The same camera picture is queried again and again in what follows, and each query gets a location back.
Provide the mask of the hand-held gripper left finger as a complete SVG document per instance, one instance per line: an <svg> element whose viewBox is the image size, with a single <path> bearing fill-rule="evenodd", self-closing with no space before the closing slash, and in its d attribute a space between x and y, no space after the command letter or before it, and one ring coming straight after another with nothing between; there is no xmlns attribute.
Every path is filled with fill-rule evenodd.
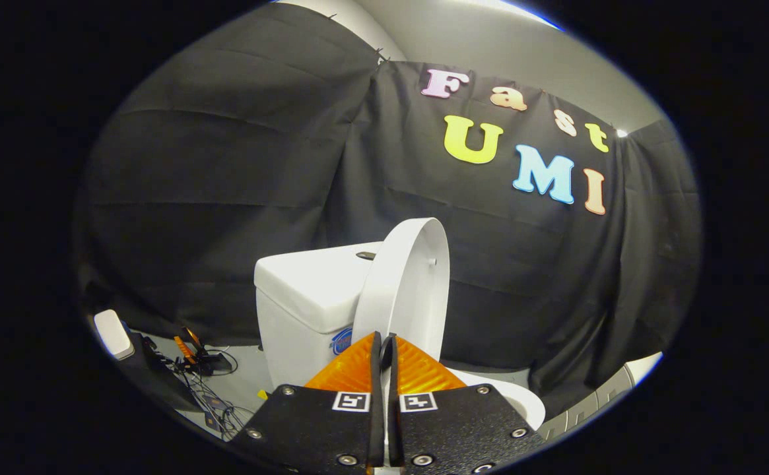
<svg viewBox="0 0 769 475"><path fill-rule="evenodd" d="M230 450L275 474L372 474L384 463L381 349L372 332L306 384L278 385Z"/></svg>

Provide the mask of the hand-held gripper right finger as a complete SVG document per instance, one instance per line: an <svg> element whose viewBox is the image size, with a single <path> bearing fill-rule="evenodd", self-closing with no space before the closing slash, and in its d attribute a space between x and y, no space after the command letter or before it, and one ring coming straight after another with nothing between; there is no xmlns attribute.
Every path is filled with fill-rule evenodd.
<svg viewBox="0 0 769 475"><path fill-rule="evenodd" d="M501 471L547 444L493 382L466 382L405 338L387 337L389 460L402 474Z"/></svg>

